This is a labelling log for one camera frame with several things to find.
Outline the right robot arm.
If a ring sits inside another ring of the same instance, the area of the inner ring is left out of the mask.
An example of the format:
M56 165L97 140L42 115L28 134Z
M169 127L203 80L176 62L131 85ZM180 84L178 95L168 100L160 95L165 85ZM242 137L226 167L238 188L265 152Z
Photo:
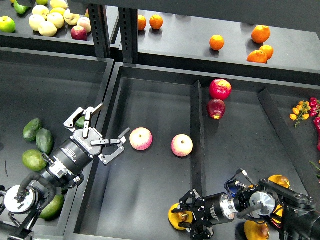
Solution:
M240 168L250 185L235 176L224 183L226 192L200 196L189 190L169 213L176 217L177 226L190 232L193 239L211 239L215 225L231 223L235 218L256 224L270 224L281 240L318 240L320 213L315 200L292 191L269 179L257 184Z

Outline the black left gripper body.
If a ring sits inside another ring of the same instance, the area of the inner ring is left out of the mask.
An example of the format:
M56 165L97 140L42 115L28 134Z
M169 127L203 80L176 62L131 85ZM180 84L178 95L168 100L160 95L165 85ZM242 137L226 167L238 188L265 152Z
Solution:
M83 129L77 129L59 148L52 152L52 159L58 161L67 173L78 175L92 160L102 152L101 146L91 145L92 141L102 139L103 135L95 128L89 128L88 137L83 138Z

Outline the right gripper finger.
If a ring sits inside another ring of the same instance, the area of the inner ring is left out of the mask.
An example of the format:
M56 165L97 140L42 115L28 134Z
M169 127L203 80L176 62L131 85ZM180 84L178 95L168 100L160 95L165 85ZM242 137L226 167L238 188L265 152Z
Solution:
M196 189L189 190L179 200L179 210L189 212L200 212L202 209L202 197L199 195Z
M211 227L203 230L203 225L199 222L189 223L186 221L182 221L178 224L178 226L189 229L190 237L192 239L211 239L214 236L214 231Z

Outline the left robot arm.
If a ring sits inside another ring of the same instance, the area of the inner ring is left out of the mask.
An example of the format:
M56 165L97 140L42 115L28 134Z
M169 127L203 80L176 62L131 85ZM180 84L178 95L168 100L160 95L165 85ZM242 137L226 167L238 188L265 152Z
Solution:
M0 210L8 210L12 224L0 224L0 235L6 240L32 240L32 228L41 212L55 198L57 189L71 189L84 181L83 170L98 158L104 165L117 158L124 150L125 129L115 139L105 139L91 126L91 118L103 105L79 107L65 122L71 136L50 155L42 154L48 163L40 172L30 173L19 185L0 187Z

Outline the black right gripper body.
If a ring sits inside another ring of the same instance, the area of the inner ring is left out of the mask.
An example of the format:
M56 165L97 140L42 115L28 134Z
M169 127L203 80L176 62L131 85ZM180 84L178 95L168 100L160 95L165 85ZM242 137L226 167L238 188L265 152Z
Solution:
M202 198L203 207L197 219L205 227L230 223L235 219L235 207L226 193L218 193Z

